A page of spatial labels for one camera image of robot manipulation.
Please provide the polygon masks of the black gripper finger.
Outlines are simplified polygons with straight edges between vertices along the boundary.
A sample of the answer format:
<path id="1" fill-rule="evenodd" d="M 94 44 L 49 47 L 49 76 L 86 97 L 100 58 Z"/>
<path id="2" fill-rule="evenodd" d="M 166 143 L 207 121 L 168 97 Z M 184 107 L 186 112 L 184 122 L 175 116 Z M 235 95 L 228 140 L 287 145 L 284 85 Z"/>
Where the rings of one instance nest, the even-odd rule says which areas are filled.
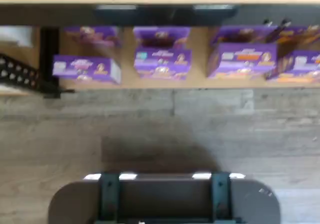
<path id="1" fill-rule="evenodd" d="M 233 220 L 231 179 L 229 173 L 212 173 L 211 202 L 213 221 Z"/>
<path id="2" fill-rule="evenodd" d="M 98 221 L 117 221 L 120 201 L 119 174 L 102 173 L 99 187 Z"/>

